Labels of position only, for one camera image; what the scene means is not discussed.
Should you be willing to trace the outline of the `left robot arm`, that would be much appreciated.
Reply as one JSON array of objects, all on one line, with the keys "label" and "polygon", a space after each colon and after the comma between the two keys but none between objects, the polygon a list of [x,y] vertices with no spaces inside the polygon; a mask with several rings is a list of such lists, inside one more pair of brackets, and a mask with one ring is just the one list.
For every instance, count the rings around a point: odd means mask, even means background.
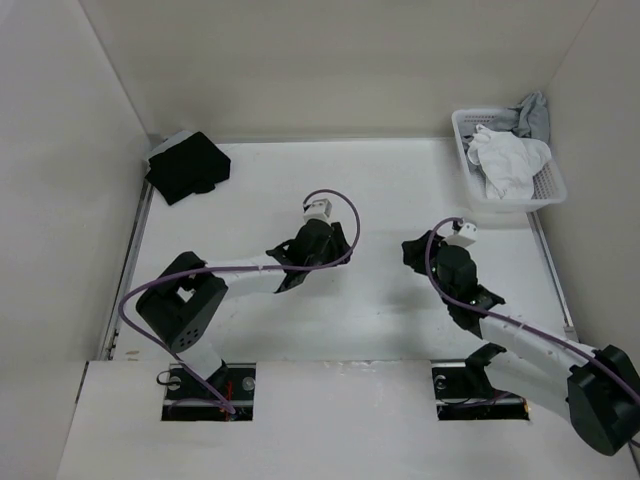
[{"label": "left robot arm", "polygon": [[206,399],[221,393],[228,367],[204,342],[225,301],[253,294],[281,294],[300,286],[325,265],[350,261],[352,246],[342,226],[319,219],[305,222],[297,235],[238,265],[208,267],[193,251],[180,253],[136,302],[138,315],[169,352],[191,373],[190,386]]}]

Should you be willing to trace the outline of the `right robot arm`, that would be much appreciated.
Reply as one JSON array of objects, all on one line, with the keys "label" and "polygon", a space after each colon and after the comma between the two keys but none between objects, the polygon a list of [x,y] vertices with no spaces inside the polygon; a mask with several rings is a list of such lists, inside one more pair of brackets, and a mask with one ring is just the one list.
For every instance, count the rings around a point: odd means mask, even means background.
[{"label": "right robot arm", "polygon": [[403,263],[426,276],[453,322],[482,340],[465,361],[464,384],[473,394],[517,394],[571,424],[593,450],[613,456],[639,433],[639,374],[629,356],[597,349],[517,320],[506,301],[480,284],[468,251],[475,236],[453,221],[452,235],[429,230],[402,243]]}]

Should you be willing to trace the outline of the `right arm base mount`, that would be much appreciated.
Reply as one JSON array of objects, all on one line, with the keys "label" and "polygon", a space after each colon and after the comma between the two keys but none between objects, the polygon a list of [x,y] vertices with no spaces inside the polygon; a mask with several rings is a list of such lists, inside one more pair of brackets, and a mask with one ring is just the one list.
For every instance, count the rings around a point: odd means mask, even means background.
[{"label": "right arm base mount", "polygon": [[440,421],[529,420],[527,402],[496,389],[486,369],[506,350],[493,343],[482,346],[465,360],[436,361],[432,384]]}]

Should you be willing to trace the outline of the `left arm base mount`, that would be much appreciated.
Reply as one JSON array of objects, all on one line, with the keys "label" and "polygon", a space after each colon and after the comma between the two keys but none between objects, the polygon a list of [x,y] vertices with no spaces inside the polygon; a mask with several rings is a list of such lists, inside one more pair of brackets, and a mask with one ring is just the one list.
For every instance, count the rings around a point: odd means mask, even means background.
[{"label": "left arm base mount", "polygon": [[213,379],[214,388],[235,409],[230,413],[220,400],[183,368],[171,364],[156,376],[164,388],[161,420],[168,422],[249,422],[254,416],[257,365],[227,364]]}]

